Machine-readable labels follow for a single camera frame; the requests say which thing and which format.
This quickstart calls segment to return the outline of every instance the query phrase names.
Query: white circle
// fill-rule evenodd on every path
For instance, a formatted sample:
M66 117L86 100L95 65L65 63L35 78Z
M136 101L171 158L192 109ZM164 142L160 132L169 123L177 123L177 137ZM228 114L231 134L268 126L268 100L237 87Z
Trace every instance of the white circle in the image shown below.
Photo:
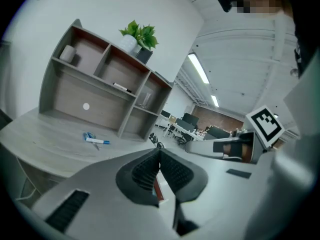
M83 109L84 109L84 110L90 109L90 105L89 105L88 103L84 103L84 104L83 104Z

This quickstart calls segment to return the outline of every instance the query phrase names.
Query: person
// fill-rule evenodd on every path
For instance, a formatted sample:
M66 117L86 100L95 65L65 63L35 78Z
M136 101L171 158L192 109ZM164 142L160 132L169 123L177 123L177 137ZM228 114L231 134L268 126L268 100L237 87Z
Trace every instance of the person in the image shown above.
M243 13L276 14L283 11L293 18L297 47L295 60L300 77L320 47L318 0L231 0Z

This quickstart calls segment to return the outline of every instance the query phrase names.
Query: scissors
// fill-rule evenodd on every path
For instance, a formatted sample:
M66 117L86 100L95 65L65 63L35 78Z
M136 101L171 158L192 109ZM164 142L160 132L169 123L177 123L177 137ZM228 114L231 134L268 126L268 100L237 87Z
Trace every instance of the scissors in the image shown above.
M94 135L93 133L91 133L91 132L84 132L83 133L83 138L84 139L86 139L86 138L91 138L91 139L95 139L96 138L96 135ZM96 144L96 143L94 143L94 142L91 142L92 143L92 145L97 149L97 150L99 150L99 147L98 147L98 145Z

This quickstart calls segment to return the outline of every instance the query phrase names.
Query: green plant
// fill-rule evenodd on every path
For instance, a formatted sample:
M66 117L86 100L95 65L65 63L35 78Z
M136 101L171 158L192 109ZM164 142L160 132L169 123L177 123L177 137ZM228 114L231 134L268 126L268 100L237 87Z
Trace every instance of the green plant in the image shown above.
M139 24L137 24L134 20L128 24L127 28L123 30L119 29L119 31L123 36L133 36L140 46L148 48L149 50L151 50L151 47L156 48L156 45L159 44L156 37L154 36L155 27L150 26L150 24L141 28L139 27Z

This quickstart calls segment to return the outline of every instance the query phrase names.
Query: black and white square marker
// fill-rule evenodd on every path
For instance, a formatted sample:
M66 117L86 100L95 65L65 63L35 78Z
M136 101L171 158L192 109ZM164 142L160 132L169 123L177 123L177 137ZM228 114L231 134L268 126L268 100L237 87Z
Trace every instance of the black and white square marker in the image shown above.
M266 108L252 115L251 119L259 128L267 142L272 140L272 138L274 138L283 129L274 116Z

